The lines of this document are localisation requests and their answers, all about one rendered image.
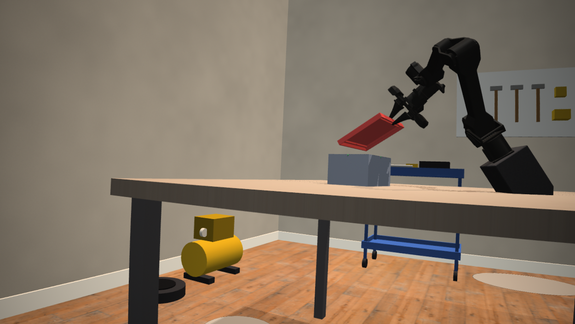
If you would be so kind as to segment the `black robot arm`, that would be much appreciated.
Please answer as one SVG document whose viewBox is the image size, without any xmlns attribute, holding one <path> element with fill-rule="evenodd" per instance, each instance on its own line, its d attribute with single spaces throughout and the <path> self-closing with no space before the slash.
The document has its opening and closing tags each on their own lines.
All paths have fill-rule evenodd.
<svg viewBox="0 0 575 324">
<path fill-rule="evenodd" d="M 457 73 L 467 110 L 467 115 L 462 118 L 466 137 L 475 147 L 483 147 L 482 151 L 488 161 L 495 163 L 514 153 L 514 150 L 502 136 L 506 131 L 504 125 L 485 110 L 477 75 L 480 60 L 479 43 L 476 40 L 466 37 L 445 38 L 433 46 L 426 68 L 414 61 L 406 75 L 416 85 L 419 84 L 418 88 L 425 96 L 431 98 L 438 90 L 445 93 L 445 85 L 438 82 L 444 77 L 444 65 Z"/>
</svg>

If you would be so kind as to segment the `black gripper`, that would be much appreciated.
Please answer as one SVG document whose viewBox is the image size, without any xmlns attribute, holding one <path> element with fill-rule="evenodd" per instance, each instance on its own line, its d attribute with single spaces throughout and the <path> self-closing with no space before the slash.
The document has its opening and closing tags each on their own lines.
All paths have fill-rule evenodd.
<svg viewBox="0 0 575 324">
<path fill-rule="evenodd" d="M 402 115 L 400 115 L 398 119 L 392 123 L 392 126 L 409 119 L 415 121 L 417 125 L 423 129 L 428 126 L 428 121 L 426 121 L 426 119 L 424 119 L 421 114 L 417 114 L 416 112 L 416 110 L 418 110 L 418 108 L 423 105 L 423 103 L 426 103 L 429 99 L 418 87 L 413 89 L 413 92 L 405 98 L 403 98 L 403 93 L 395 86 L 391 86 L 388 91 L 392 94 L 392 96 L 396 96 L 397 98 L 394 100 L 394 106 L 389 116 L 391 119 L 393 119 L 393 117 L 395 117 L 395 115 L 398 114 L 400 110 L 403 110 L 403 106 L 405 106 L 409 111 L 408 113 L 404 112 Z"/>
</svg>

